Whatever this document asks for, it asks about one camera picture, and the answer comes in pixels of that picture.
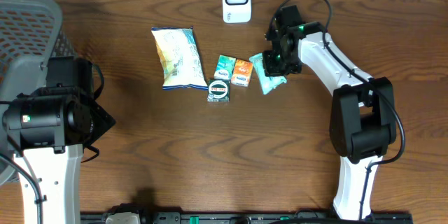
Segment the orange tissue pack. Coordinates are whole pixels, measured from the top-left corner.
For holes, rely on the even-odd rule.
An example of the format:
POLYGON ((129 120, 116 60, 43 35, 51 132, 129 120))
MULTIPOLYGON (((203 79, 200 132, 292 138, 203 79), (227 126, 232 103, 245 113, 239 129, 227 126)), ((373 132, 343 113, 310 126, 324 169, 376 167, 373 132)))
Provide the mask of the orange tissue pack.
POLYGON ((248 87, 251 80, 252 70, 252 62, 237 59, 232 73, 232 78, 230 80, 231 84, 248 87))

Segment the teal tissue pack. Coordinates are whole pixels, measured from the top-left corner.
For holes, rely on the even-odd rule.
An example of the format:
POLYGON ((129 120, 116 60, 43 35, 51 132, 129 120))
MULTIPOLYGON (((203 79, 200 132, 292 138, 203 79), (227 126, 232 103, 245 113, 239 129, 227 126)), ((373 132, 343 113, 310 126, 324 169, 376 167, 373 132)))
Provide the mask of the teal tissue pack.
POLYGON ((220 55, 213 77, 219 80, 229 81, 232 78, 236 58, 220 55))

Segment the dark green round-label box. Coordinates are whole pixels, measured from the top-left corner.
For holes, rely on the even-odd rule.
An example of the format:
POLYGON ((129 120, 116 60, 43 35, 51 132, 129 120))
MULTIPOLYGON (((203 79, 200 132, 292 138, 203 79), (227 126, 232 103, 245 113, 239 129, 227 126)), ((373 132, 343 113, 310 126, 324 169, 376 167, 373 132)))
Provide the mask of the dark green round-label box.
POLYGON ((208 102, 229 102, 230 82, 228 80, 210 79, 208 86, 208 102))

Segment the white teal package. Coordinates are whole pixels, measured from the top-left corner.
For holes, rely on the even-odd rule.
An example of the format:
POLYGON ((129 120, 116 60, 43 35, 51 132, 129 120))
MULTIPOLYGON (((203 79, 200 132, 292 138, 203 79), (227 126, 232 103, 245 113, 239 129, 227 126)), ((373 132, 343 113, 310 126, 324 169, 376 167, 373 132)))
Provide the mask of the white teal package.
POLYGON ((193 28, 153 27, 157 53, 163 69, 163 90, 207 90, 193 28))

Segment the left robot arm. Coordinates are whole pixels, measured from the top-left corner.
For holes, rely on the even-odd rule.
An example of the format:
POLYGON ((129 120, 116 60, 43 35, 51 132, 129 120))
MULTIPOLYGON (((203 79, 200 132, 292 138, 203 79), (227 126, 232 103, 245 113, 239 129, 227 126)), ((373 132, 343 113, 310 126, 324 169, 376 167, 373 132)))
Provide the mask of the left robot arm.
POLYGON ((115 125, 97 103, 98 65, 75 57, 52 58, 47 83, 19 94, 2 115, 13 156, 1 156, 19 175, 26 223, 80 223, 79 176, 85 150, 115 125))

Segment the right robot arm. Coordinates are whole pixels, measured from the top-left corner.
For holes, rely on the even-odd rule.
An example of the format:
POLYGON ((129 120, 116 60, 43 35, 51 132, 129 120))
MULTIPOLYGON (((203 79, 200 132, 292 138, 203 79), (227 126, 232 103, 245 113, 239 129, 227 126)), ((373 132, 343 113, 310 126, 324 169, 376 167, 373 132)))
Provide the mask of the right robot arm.
POLYGON ((359 69, 319 22, 269 27, 265 38, 272 43, 262 54, 267 76, 299 73, 306 65, 331 94, 329 134, 340 156, 332 207, 341 219, 366 219, 375 172, 396 140, 391 82, 359 69))

